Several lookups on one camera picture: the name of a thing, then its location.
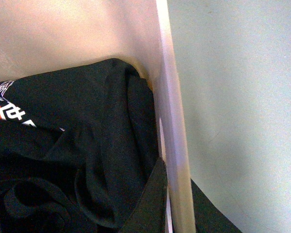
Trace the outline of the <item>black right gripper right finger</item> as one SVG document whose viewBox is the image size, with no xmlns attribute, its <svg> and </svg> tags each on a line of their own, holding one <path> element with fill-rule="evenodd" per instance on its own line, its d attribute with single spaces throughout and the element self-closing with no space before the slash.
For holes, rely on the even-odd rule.
<svg viewBox="0 0 291 233">
<path fill-rule="evenodd" d="M 197 233 L 241 233 L 206 197 L 191 180 L 194 204 L 195 228 Z"/>
</svg>

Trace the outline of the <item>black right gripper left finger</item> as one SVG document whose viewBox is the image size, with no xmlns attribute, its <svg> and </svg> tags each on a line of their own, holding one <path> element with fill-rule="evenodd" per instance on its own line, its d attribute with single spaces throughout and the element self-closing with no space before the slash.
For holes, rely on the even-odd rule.
<svg viewBox="0 0 291 233">
<path fill-rule="evenodd" d="M 166 165 L 162 158 L 158 158 L 135 209 L 119 232 L 165 232 L 166 198 Z"/>
</svg>

